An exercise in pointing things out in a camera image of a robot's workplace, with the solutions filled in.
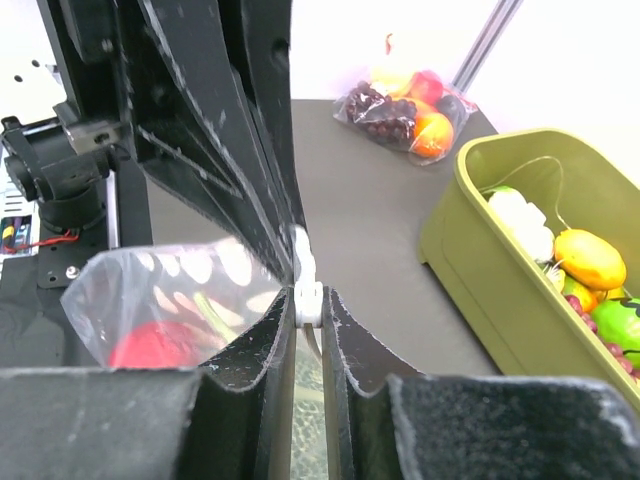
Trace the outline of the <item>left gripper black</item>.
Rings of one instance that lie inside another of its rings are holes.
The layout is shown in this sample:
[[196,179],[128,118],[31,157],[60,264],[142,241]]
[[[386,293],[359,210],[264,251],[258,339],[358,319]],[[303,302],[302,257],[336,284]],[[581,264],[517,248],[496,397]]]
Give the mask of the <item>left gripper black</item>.
[[[37,3],[66,93],[54,112],[74,153],[114,150],[219,226],[229,184],[219,168],[220,2]],[[292,282],[293,247],[250,251]]]

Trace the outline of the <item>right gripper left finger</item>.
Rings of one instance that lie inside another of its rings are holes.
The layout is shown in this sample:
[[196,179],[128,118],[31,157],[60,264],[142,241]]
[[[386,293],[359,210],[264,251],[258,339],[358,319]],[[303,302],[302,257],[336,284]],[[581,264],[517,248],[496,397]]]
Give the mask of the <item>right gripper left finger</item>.
[[293,293],[193,369],[1,373],[5,479],[286,479]]

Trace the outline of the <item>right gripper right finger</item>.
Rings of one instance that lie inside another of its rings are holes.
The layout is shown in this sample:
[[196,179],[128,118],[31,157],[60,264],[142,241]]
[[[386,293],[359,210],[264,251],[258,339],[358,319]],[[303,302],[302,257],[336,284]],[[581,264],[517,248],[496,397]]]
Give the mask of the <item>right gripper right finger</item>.
[[333,479],[635,479],[639,422],[605,383],[434,376],[326,288],[322,350]]

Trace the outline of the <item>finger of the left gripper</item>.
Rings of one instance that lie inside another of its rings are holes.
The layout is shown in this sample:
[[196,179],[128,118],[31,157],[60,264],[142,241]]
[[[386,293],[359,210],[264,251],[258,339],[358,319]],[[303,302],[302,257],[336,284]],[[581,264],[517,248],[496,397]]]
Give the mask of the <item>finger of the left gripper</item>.
[[294,160],[291,4],[219,4],[219,224],[250,250],[290,250],[305,223]]

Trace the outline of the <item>polka dot zip top bag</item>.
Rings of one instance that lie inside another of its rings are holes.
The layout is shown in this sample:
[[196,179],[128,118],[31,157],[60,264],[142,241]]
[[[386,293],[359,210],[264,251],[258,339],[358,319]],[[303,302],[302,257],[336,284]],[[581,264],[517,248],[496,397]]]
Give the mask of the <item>polka dot zip top bag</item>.
[[[63,311],[80,340],[107,370],[193,369],[219,354],[258,322],[283,289],[293,293],[293,396],[297,331],[319,358],[320,284],[306,231],[296,227],[294,277],[279,281],[239,241],[103,252],[91,259],[62,296]],[[135,327],[148,322],[186,324],[203,360],[163,369],[111,368],[109,354]]]

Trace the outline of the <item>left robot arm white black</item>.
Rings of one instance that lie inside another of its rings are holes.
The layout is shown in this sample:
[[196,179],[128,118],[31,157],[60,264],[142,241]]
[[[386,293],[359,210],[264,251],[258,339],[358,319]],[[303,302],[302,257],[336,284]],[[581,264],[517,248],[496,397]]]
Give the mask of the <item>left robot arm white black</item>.
[[131,159],[235,235],[283,283],[305,222],[292,133],[288,1],[43,1],[68,95],[51,119],[2,118],[21,193],[58,231],[93,185]]

